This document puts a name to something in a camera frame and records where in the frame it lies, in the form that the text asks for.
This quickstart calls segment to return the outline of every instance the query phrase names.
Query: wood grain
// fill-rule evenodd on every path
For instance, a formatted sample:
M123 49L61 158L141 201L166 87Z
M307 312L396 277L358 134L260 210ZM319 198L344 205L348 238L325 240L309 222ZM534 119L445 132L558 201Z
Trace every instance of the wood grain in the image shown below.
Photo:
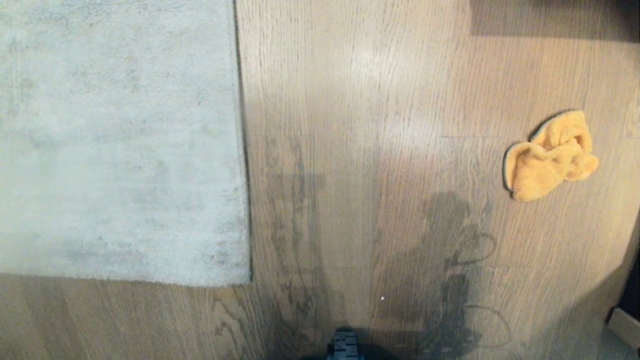
M637 24L505 4L238 1L252 283L0 275L0 357L300 359L348 325L399 359L594 359L640 236ZM600 168L511 200L504 151L567 108Z

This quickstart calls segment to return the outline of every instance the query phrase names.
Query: white rug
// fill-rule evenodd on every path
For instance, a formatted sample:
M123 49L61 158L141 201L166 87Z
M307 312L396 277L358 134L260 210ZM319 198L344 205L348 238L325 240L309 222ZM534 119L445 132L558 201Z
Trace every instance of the white rug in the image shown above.
M0 6L0 272L249 281L232 0Z

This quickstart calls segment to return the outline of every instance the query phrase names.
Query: wooden floor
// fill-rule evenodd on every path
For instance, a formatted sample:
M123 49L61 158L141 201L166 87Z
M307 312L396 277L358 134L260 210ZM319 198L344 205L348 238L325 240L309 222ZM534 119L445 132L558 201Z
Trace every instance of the wooden floor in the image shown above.
M594 359L638 245L635 5L238 0L253 282L2 275L0 358L299 359L349 325L398 359ZM569 108L600 168L511 200L504 151Z

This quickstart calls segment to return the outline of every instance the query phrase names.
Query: crumpled towel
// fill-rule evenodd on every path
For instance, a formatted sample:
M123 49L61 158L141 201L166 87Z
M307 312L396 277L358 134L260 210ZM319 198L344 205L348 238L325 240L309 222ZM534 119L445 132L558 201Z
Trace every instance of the crumpled towel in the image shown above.
M564 180L584 180L598 168L591 155L591 135L584 112L572 110L546 121L530 142L504 155L504 182L520 201L539 199Z

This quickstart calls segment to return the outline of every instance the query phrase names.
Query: yellow microfiber cloth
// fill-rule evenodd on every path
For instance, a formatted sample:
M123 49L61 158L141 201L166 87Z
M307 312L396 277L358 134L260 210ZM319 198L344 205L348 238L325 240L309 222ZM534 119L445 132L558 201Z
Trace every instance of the yellow microfiber cloth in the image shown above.
M584 180L598 168L591 155L591 135L584 112L566 111L546 121L531 141L504 155L504 182L520 201L539 199L564 180Z

